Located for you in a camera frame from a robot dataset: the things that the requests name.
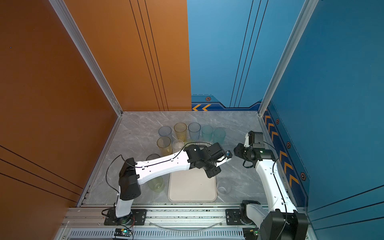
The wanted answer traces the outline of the light green dotted cup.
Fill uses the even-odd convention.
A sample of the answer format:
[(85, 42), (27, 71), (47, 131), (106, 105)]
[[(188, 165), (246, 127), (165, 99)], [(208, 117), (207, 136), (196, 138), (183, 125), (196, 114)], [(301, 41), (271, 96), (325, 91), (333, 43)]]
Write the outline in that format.
[(152, 191), (156, 193), (162, 192), (165, 188), (164, 180), (162, 177), (157, 177), (148, 181), (147, 185)]

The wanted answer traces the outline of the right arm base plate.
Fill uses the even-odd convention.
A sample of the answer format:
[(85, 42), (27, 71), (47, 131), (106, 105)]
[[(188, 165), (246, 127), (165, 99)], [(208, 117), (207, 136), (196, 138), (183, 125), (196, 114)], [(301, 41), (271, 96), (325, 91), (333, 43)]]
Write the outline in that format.
[(226, 224), (228, 226), (255, 226), (256, 224), (246, 218), (245, 214), (240, 209), (226, 209)]

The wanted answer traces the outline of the small clear faceted glass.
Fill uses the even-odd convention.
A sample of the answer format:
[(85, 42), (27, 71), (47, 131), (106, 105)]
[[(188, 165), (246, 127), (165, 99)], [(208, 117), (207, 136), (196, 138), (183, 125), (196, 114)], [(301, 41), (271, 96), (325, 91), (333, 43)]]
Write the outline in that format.
[(184, 147), (184, 141), (182, 140), (174, 140), (172, 143), (173, 153), (179, 152)]

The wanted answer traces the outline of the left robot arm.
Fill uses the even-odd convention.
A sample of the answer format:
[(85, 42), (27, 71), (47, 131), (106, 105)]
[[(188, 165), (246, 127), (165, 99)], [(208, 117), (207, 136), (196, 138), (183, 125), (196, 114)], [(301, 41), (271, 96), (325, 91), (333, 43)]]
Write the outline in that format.
[(131, 215), (134, 199), (142, 191), (141, 185), (146, 182), (178, 171), (194, 168), (203, 169), (208, 178), (221, 172), (220, 166), (229, 162), (233, 157), (231, 151), (225, 151), (219, 143), (205, 146), (188, 144), (175, 154), (150, 161), (135, 162), (134, 158), (125, 160), (119, 172), (119, 194), (115, 205), (115, 216), (123, 218)]

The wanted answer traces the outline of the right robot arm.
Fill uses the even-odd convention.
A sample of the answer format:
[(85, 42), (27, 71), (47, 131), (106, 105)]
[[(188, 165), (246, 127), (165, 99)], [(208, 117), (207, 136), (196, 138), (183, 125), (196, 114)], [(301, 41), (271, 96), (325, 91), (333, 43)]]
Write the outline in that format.
[(281, 176), (274, 152), (265, 148), (264, 135), (250, 131), (244, 144), (234, 148), (235, 156), (252, 163), (261, 178), (268, 202), (268, 210), (255, 201), (242, 201), (242, 221), (258, 227), (260, 240), (305, 240), (309, 226), (305, 214), (299, 213), (290, 199)]

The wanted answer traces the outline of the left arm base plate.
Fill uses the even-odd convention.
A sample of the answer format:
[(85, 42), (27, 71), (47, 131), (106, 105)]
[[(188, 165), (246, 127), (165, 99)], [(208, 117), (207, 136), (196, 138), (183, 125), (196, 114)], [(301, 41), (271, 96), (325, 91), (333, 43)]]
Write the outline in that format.
[(105, 226), (143, 226), (147, 217), (147, 210), (133, 209), (127, 216), (116, 217), (115, 208), (102, 210), (102, 216), (105, 218)]

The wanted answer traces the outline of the clear plastic cup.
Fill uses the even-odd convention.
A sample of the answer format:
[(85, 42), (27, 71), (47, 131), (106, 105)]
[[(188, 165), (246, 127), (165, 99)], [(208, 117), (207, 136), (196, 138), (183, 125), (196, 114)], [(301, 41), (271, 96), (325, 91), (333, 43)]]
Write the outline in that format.
[(232, 190), (232, 184), (228, 180), (220, 180), (217, 183), (217, 192), (221, 195), (228, 195)]

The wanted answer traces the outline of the small green faceted glass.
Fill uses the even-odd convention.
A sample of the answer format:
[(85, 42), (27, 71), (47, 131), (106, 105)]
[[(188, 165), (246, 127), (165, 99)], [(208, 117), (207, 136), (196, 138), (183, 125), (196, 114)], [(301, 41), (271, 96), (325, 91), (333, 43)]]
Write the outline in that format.
[(196, 142), (192, 139), (187, 139), (184, 144), (187, 147), (188, 145), (194, 145)]

